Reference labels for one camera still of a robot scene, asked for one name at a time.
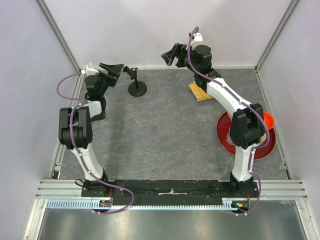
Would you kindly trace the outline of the black phone stand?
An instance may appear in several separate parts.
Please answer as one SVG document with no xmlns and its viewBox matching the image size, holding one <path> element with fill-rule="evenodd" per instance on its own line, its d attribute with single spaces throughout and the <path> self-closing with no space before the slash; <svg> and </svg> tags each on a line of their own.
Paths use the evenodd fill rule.
<svg viewBox="0 0 320 240">
<path fill-rule="evenodd" d="M 137 67 L 129 68 L 125 66 L 123 68 L 123 72 L 127 73 L 131 80 L 134 80 L 134 82 L 128 86 L 128 92 L 133 97 L 141 97 L 147 92 L 147 85 L 142 81 L 138 81 L 137 70 Z"/>
</svg>

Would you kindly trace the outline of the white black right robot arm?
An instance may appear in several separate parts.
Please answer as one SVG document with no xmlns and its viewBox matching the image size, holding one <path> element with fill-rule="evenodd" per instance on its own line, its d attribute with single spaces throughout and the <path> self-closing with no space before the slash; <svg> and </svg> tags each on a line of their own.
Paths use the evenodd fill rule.
<svg viewBox="0 0 320 240">
<path fill-rule="evenodd" d="M 263 107 L 259 103 L 251 104 L 228 86 L 212 67 L 211 48 L 206 45 L 192 48 L 175 43 L 171 50 L 161 54 L 161 58 L 167 66 L 177 59 L 176 67 L 191 70 L 197 86 L 214 97 L 231 115 L 229 135 L 235 145 L 235 162 L 228 189 L 233 196 L 242 196 L 254 186 L 254 155 L 267 130 Z"/>
</svg>

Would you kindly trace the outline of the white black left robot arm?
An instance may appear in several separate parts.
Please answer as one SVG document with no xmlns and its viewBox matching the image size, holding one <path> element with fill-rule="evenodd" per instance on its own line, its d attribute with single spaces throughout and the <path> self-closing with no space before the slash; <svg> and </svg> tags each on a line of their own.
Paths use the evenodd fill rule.
<svg viewBox="0 0 320 240">
<path fill-rule="evenodd" d="M 87 95 L 78 99 L 74 107 L 64 107 L 59 111 L 58 139 L 77 158 L 84 179 L 77 179 L 75 184 L 82 188 L 82 197 L 111 197 L 112 186 L 107 174 L 94 153 L 92 147 L 92 122 L 106 117 L 106 99 L 104 94 L 109 87 L 114 87 L 124 68 L 124 64 L 99 64 L 100 69 L 87 63 L 78 75 L 84 76 Z"/>
</svg>

